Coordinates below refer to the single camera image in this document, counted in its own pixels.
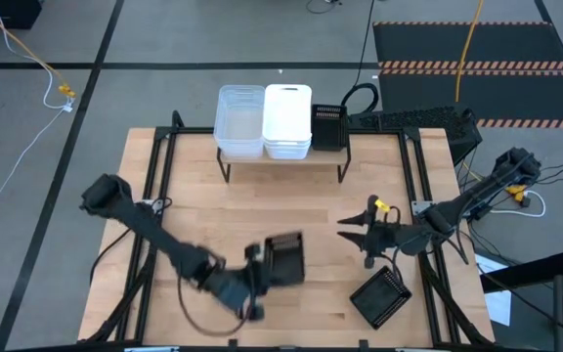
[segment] small shelf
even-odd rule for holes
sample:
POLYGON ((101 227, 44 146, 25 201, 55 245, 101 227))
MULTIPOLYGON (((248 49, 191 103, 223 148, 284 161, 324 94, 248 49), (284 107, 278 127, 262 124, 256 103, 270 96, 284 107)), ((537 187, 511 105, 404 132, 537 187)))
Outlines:
POLYGON ((315 151, 310 149, 308 155, 301 160, 285 160, 270 158, 266 151, 257 158, 227 157, 221 152, 221 162, 228 164, 271 164, 271 165, 344 165, 347 163, 347 149, 340 152, 315 151))

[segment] black floor mat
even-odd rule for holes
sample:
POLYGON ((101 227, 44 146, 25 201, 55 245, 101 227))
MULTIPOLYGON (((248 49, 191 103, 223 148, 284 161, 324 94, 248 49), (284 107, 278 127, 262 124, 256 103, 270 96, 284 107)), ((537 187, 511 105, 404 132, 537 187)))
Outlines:
MULTIPOLYGON (((376 22, 373 31, 377 58, 380 62, 457 62, 469 27, 470 22, 376 22)), ((546 22, 480 22, 466 59, 559 64, 563 62, 563 47, 553 25, 546 22)))
MULTIPOLYGON (((452 105, 454 69, 384 69, 379 76, 384 110, 452 105)), ((563 128, 563 70, 466 70, 460 102, 486 127, 563 128)))

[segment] plastic container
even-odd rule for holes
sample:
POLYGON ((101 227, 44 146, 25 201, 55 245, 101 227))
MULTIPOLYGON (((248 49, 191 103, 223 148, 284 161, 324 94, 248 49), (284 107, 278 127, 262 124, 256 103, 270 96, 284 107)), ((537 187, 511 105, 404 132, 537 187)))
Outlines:
POLYGON ((219 91, 214 139, 225 156, 262 156, 264 87, 226 85, 219 91))
POLYGON ((271 158, 303 159, 312 143, 312 89, 272 84, 266 88, 262 136, 271 158))

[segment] metal table frame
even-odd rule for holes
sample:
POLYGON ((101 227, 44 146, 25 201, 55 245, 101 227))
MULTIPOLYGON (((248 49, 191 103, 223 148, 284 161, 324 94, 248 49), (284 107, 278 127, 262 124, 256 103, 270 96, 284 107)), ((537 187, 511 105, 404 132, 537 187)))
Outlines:
MULTIPOLYGON (((182 118, 179 113, 173 111, 172 125, 168 127, 156 127, 155 134, 153 136, 153 145, 150 156, 149 168, 147 173, 147 179, 145 181, 143 198, 150 198, 152 196, 152 186, 155 180, 155 170, 158 163, 160 146, 163 141, 167 140, 167 151, 164 158, 164 165, 161 171, 160 188, 158 191, 158 197, 164 198, 168 192, 169 180, 171 175, 171 165, 173 164, 173 155, 176 147, 176 140, 179 135, 182 134, 211 134, 213 132, 212 128, 205 127, 185 127, 182 118)), ((420 135, 417 128, 393 128, 393 129, 383 129, 383 130, 366 130, 366 129, 354 129, 349 131, 351 134, 378 134, 378 135, 392 135, 397 136, 399 141, 399 147, 401 151, 401 160, 403 164, 404 176, 406 179, 406 189, 408 197, 410 199, 410 211, 411 202, 417 200, 416 193, 412 178, 411 162, 408 150, 407 140, 411 139, 414 148, 414 155, 418 165, 418 173, 420 176, 420 186, 422 189, 422 194, 424 200, 431 200, 431 190, 429 186, 429 177, 427 175, 427 168, 425 164, 424 154, 422 146, 420 143, 420 135)), ((157 221, 162 221, 162 213, 157 215, 157 221)), ((227 346, 172 346, 172 347, 153 347, 143 345, 143 339, 145 335, 145 327, 147 325, 147 318, 149 313, 149 304, 151 299, 152 281, 153 281, 153 271, 155 268, 155 260, 157 256, 157 248, 150 245, 148 255, 142 266, 139 266, 141 261, 141 255, 143 252, 144 239, 136 235, 134 239, 134 244, 132 246, 132 254, 130 257, 129 268, 127 272, 127 280, 125 284, 125 291, 130 292, 128 294, 128 299, 122 305, 115 309, 122 313, 118 326, 116 328, 116 334, 114 335, 114 341, 80 341, 80 343, 75 345, 65 345, 65 346, 52 346, 43 348, 32 348, 24 349, 18 351, 32 351, 32 352, 43 352, 43 351, 58 351, 58 352, 77 352, 77 351, 152 351, 152 352, 177 352, 177 351, 205 351, 205 352, 238 352, 238 351, 250 351, 250 352, 270 352, 270 351, 303 351, 303 352, 381 352, 381 351, 404 351, 406 349, 402 348, 372 348, 369 347, 368 341, 359 340, 357 348, 342 348, 342 347, 309 347, 304 348, 300 346, 280 346, 280 347, 238 347, 238 341, 235 339, 229 339, 227 346), (129 307, 134 296, 141 292, 140 309, 136 319, 136 326, 134 329, 134 338, 126 339, 125 334, 127 332, 127 326, 129 323, 129 307)), ((447 267, 445 264, 445 257, 443 250, 440 246, 434 246, 433 252, 435 253, 435 266, 437 269, 437 274, 440 278, 441 283, 450 291, 449 278, 447 274, 447 267)), ((427 252, 423 251, 419 254, 420 257, 423 256, 427 258, 427 252)), ((436 312, 436 305, 434 300, 434 292, 431 285, 427 280, 422 278, 423 293, 425 298, 425 305, 427 308, 427 319, 429 323, 429 330, 431 334, 431 340, 433 348, 440 350, 450 350, 450 351, 528 351, 521 349, 506 349, 497 346, 483 346, 483 345, 471 345, 471 344, 461 344, 459 339, 459 330, 457 324, 454 320, 452 313, 446 310, 447 323, 449 328, 449 342, 443 341, 440 334, 440 327, 436 312)))

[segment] white paper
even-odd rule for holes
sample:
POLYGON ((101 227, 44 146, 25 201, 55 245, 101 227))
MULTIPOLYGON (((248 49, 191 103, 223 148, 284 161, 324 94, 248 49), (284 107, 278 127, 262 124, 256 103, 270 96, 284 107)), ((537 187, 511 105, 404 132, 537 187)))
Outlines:
MULTIPOLYGON (((477 264, 482 268, 485 273, 492 273, 494 270, 506 268, 505 265, 497 263, 479 254, 475 254, 477 264)), ((477 269, 479 274, 483 274, 481 270, 477 269)), ((488 313, 493 322, 503 324, 509 327, 509 315, 511 313, 512 293, 508 290, 487 293, 486 305, 488 306, 488 313)))

